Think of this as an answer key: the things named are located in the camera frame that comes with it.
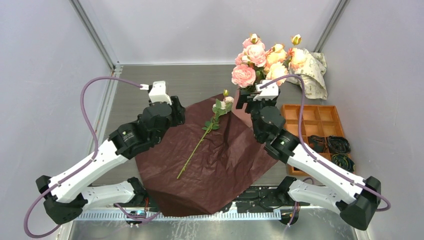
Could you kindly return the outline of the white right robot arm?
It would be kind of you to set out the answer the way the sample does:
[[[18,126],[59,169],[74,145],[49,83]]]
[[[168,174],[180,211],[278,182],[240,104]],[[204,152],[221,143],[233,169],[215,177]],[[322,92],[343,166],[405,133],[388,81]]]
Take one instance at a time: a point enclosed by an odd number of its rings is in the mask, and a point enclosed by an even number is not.
[[[313,151],[300,136],[284,128],[286,122],[275,106],[278,94],[258,99],[259,94],[239,89],[236,109],[250,114],[255,139],[273,159],[296,167],[321,182],[321,186],[286,176],[274,191],[283,205],[308,203],[339,214],[358,230],[366,230],[383,199],[381,182],[357,176]]]

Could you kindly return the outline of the pink white rose stems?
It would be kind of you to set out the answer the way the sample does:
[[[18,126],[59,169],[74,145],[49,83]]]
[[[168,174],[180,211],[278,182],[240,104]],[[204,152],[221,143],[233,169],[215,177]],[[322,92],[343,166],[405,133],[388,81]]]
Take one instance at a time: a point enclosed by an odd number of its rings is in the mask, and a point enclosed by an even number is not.
[[[235,59],[231,82],[241,89],[252,91],[255,84],[265,79],[266,63],[265,45],[263,43],[248,45]]]

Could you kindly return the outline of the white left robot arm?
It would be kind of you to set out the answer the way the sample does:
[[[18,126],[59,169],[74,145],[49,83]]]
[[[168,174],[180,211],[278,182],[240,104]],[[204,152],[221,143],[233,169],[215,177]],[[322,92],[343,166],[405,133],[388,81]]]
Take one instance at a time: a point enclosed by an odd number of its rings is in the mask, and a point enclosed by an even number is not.
[[[177,96],[170,103],[154,102],[138,115],[137,120],[122,124],[99,147],[69,170],[36,180],[44,194],[47,215],[58,225],[68,223],[84,211],[118,204],[141,206],[148,194],[136,177],[104,186],[91,184],[109,170],[158,145],[170,127],[185,122],[185,108]]]

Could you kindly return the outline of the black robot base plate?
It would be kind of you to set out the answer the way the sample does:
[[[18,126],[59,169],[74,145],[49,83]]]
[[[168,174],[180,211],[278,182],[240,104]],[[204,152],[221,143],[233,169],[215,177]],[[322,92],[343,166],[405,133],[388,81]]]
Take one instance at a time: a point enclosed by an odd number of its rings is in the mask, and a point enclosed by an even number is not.
[[[294,205],[292,201],[283,201],[275,191],[275,186],[249,186],[235,193],[227,187],[195,190],[187,196],[151,191],[141,201],[123,203],[121,206],[146,207],[148,211],[161,212],[166,217],[188,217],[226,213],[231,207],[235,207],[237,213],[268,213]]]

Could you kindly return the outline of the pink rose stem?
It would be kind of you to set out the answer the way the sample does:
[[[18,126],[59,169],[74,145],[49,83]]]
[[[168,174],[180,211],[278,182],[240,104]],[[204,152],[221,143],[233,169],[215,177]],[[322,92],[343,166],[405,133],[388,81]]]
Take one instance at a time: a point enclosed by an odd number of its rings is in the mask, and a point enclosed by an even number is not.
[[[253,33],[253,34],[251,34],[248,38],[246,38],[243,42],[242,42],[242,46],[243,46],[243,49],[245,50],[245,49],[247,49],[247,47],[248,46],[251,46],[251,45],[257,45],[257,46],[260,46],[260,47],[262,47],[264,50],[265,50],[265,44],[262,42],[262,40],[261,40],[261,38],[256,34],[256,33]]]

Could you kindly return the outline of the peach double rose stem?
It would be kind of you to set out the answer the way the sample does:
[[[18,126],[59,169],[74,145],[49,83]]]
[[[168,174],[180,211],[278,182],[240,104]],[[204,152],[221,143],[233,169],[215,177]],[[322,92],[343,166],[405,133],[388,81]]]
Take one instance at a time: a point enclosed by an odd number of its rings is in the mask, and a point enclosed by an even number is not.
[[[266,65],[264,68],[266,80],[274,80],[289,73],[287,67],[284,65],[287,56],[288,54],[284,50],[284,45],[279,43],[275,44],[266,53]]]

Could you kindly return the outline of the white rose stem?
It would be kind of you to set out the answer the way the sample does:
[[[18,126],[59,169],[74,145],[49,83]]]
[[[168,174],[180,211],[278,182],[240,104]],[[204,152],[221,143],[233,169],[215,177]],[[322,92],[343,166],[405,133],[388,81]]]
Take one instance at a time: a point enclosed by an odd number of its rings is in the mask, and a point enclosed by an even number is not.
[[[193,151],[191,152],[190,156],[184,163],[181,171],[177,175],[177,179],[181,177],[181,175],[184,173],[184,171],[187,169],[187,166],[194,156],[196,150],[200,146],[200,144],[204,141],[205,137],[213,130],[218,130],[220,128],[220,117],[230,113],[232,111],[232,106],[234,103],[234,98],[230,96],[230,92],[227,89],[223,90],[223,99],[219,100],[216,99],[214,105],[212,106],[212,112],[213,116],[210,118],[209,121],[206,121],[204,123],[204,127],[202,129],[204,130],[204,133],[202,137],[200,138],[199,142],[194,147]]]

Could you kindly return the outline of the dark red wrapping paper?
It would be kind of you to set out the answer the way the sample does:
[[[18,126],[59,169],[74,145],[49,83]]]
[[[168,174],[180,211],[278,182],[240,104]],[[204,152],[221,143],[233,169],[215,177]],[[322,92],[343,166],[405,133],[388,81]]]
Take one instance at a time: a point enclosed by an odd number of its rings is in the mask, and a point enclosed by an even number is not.
[[[135,157],[141,181],[164,216],[214,214],[276,164],[233,113],[219,118],[219,129],[205,132],[215,101],[222,99],[218,94],[188,106],[183,125]]]

